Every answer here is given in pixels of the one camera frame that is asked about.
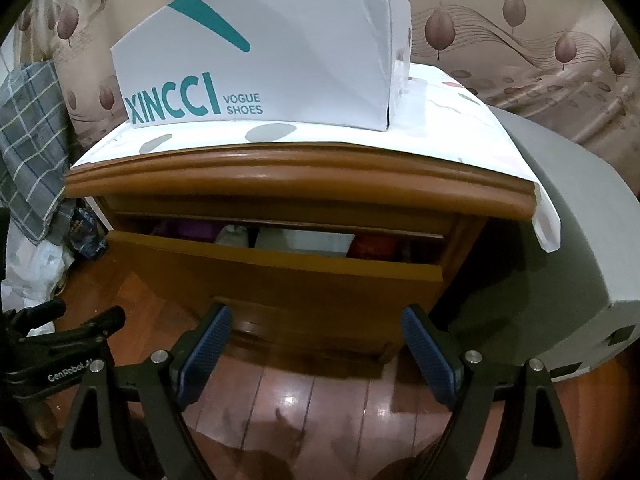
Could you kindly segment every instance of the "open drawer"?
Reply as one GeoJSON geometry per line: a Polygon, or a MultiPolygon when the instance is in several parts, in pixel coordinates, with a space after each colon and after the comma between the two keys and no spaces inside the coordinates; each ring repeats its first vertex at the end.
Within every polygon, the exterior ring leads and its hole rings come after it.
{"type": "Polygon", "coordinates": [[[440,266],[235,248],[111,231],[110,246],[160,296],[197,314],[214,300],[235,329],[309,350],[379,358],[402,342],[400,313],[430,308],[442,290],[440,266]]]}
{"type": "Polygon", "coordinates": [[[384,362],[402,345],[401,309],[430,310],[487,218],[529,221],[534,186],[513,176],[410,153],[341,143],[210,146],[73,168],[66,195],[96,199],[112,251],[160,296],[203,313],[234,311],[233,348],[304,350],[315,359],[384,362]],[[148,235],[148,222],[431,240],[427,264],[327,258],[148,235]]]}

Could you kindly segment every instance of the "plaid cloth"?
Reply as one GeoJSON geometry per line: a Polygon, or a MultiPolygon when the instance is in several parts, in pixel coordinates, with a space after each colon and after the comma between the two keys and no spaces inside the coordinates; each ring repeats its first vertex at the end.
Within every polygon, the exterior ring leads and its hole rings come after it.
{"type": "Polygon", "coordinates": [[[16,67],[0,86],[0,202],[34,244],[60,245],[75,200],[65,200],[70,121],[52,61],[16,67]]]}

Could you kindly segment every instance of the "drawer front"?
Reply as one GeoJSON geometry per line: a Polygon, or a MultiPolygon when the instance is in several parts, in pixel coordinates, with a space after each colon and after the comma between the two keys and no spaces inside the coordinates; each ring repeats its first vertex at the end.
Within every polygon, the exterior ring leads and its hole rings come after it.
{"type": "Polygon", "coordinates": [[[460,216],[424,208],[380,207],[375,203],[322,203],[278,197],[127,196],[105,197],[113,213],[124,218],[199,218],[311,230],[370,232],[444,237],[460,216]]]}
{"type": "Polygon", "coordinates": [[[368,348],[402,341],[402,309],[419,303],[430,310],[442,290],[439,266],[232,248],[119,231],[110,232],[108,240],[160,296],[199,314],[216,298],[223,299],[234,312],[237,330],[266,339],[376,342],[368,348]]]}

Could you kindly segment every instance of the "plastic bag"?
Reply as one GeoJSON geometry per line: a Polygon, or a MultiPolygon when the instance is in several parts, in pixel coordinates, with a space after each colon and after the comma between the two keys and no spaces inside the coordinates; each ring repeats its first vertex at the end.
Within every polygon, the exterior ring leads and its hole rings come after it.
{"type": "Polygon", "coordinates": [[[107,240],[98,228],[98,217],[84,203],[79,204],[74,212],[68,240],[79,254],[89,260],[97,260],[107,250],[107,240]]]}
{"type": "MultiPolygon", "coordinates": [[[[53,298],[56,285],[73,263],[73,256],[64,245],[48,240],[33,245],[11,220],[6,239],[6,278],[0,283],[2,310],[22,310],[53,298]]],[[[29,335],[54,332],[53,322],[29,335]]]]}
{"type": "Polygon", "coordinates": [[[249,233],[244,226],[225,225],[216,237],[216,243],[230,247],[248,247],[249,233]]]}

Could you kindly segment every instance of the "cardboard box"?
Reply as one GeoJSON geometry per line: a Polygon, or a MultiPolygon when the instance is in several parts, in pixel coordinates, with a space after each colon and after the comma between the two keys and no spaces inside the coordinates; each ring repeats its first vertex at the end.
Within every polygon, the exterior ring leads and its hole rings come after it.
{"type": "Polygon", "coordinates": [[[134,127],[276,120],[386,130],[408,0],[174,0],[111,49],[134,127]]]}

